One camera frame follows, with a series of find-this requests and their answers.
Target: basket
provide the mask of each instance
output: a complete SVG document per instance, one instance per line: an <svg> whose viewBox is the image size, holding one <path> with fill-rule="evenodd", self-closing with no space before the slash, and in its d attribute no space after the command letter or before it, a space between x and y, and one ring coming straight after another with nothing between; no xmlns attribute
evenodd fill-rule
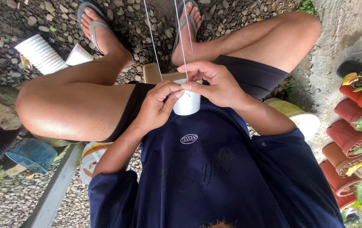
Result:
<svg viewBox="0 0 362 228"><path fill-rule="evenodd" d="M14 162L37 173L48 174L48 170L57 156L57 152L48 144L29 139L5 153Z"/></svg>

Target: man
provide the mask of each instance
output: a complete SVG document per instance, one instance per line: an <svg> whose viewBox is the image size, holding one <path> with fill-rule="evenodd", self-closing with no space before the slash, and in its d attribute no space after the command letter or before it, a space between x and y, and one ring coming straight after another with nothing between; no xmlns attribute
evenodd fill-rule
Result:
<svg viewBox="0 0 362 228"><path fill-rule="evenodd" d="M31 80L16 104L36 134L114 141L89 186L92 227L343 227L301 132L258 100L312 48L320 32L316 17L284 13L205 43L191 34L196 62L190 62L185 26L180 36L190 63L178 71L186 68L190 82L113 86L132 55L107 29L92 26L105 23L94 9L84 9L81 26L106 55ZM199 28L191 2L180 21L186 15ZM178 46L176 65L184 63L180 53ZM208 83L195 82L201 79ZM207 98L193 115L172 112L183 90ZM246 122L261 136L250 139ZM139 142L138 184L136 173L125 169Z"/></svg>

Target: black shorts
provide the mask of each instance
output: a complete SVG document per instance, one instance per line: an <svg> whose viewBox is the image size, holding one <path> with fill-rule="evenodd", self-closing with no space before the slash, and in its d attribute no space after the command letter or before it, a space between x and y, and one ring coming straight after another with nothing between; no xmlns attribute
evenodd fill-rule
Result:
<svg viewBox="0 0 362 228"><path fill-rule="evenodd" d="M289 75L289 73L269 65L224 55L219 55L213 63L226 66L243 91L257 99L261 99L270 94L271 91ZM110 137L102 141L103 143L115 141L129 127L137 117L147 92L155 86L137 81L131 81L129 84L136 85L119 120L118 126Z"/></svg>

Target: foot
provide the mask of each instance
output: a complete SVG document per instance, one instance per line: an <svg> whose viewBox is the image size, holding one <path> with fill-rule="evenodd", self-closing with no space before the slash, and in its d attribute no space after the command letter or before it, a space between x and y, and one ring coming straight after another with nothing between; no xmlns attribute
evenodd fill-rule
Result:
<svg viewBox="0 0 362 228"><path fill-rule="evenodd" d="M82 14L81 27L84 30L84 34L86 35L86 37L91 42L98 43L98 48L106 55L108 53L112 54L115 53L116 56L118 54L123 54L124 60L127 63L126 66L132 64L133 60L132 54L128 50L126 50L126 48L119 42L119 40L111 32L97 26L95 28L95 36L97 40L96 41L92 40L90 24L93 20L108 25L102 18L98 16L98 14L93 9L89 7L85 8L85 13Z"/></svg>
<svg viewBox="0 0 362 228"><path fill-rule="evenodd" d="M201 15L199 12L199 8L198 7L192 8L192 2L187 2L185 4L185 7L183 8L183 13L180 17L180 20L179 20L180 23L186 17L186 15L187 15L186 13L189 13L189 15L191 15L194 18L196 30L198 31L198 29L201 26ZM192 58L192 49L194 49L194 46L197 43L195 42L194 29L192 28L192 23L190 21L188 21L188 26L189 26L189 32L188 32L187 25L185 25L181 29L180 38L178 40L178 45L175 48L173 55L171 56L171 61L176 66L181 66L184 64L184 57L183 57L182 48L181 48L181 36L182 36L182 45L184 47L185 62L188 63L188 62L194 61Z"/></svg>

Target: concrete wall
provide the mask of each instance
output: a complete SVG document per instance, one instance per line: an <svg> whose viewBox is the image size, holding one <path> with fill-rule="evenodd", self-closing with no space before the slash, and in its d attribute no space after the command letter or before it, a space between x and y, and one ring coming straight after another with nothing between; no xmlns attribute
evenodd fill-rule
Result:
<svg viewBox="0 0 362 228"><path fill-rule="evenodd" d="M319 131L308 143L321 161L322 148L332 142L325 131L340 119L333 110L345 98L336 70L345 60L362 61L362 54L350 56L362 50L362 0L313 0L313 4L321 20L320 38L292 72L297 86L288 101L319 117Z"/></svg>

